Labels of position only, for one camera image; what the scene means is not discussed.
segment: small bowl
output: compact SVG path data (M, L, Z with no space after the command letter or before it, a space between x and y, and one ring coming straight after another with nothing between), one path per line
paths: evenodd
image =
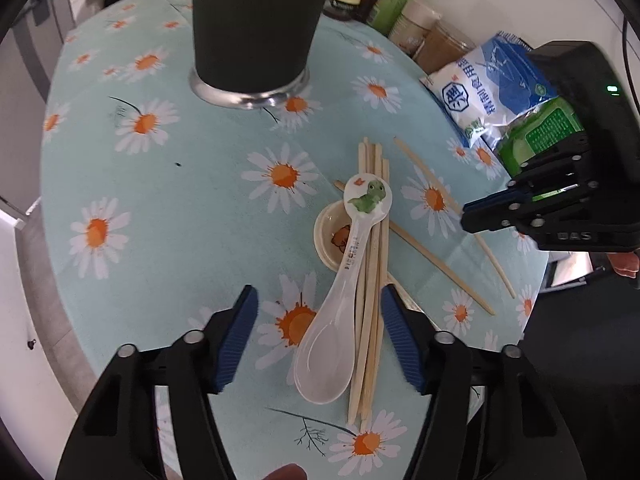
M338 200L322 209L314 224L316 252L329 269L336 272L349 239L351 218Z

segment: jar lid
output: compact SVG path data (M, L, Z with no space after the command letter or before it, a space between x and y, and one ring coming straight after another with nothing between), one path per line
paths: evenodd
M453 25L440 21L435 27L443 36L453 43L459 45L464 50L473 50L476 44L457 30Z
M442 18L442 14L431 9L423 0L407 1L402 9L402 15L422 28L431 28L435 22Z

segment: green dinosaur design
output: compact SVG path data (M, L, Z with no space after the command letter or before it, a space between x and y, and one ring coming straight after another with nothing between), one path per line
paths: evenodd
M352 198L349 203L361 213L371 213L385 196L385 185L379 180L372 180L367 186L367 193L359 198Z

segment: light blue floral tablecloth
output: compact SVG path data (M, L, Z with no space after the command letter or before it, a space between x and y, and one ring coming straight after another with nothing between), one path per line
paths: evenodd
M390 272L440 327L497 349L520 338L546 253L510 230L484 235L520 293L512 299L393 137L459 203L502 189L507 174L485 148L460 145L420 68L365 25L321 18L311 86L279 108L206 104L188 86L192 65L191 0L124 0L66 38L44 123L42 193L58 289L84 352L100 373L123 343L167 346L251 283L254 334L236 380L212 398L238 478L290 462L309 478L402 478L428 398L404 381L387 339L367 431L346 427L346 396L315 406L292 386L297 344L333 279L314 250L314 221L341 198L332 182L357 172L362 137L381 142L391 218L497 315L395 234ZM162 402L162 450L178 469Z

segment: human hand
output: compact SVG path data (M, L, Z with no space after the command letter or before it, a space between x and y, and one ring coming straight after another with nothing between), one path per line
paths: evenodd
M287 464L267 475L264 480L306 480L306 473L298 464Z
M635 253L607 253L607 257L613 266L613 270L620 276L636 278L640 269L640 259Z

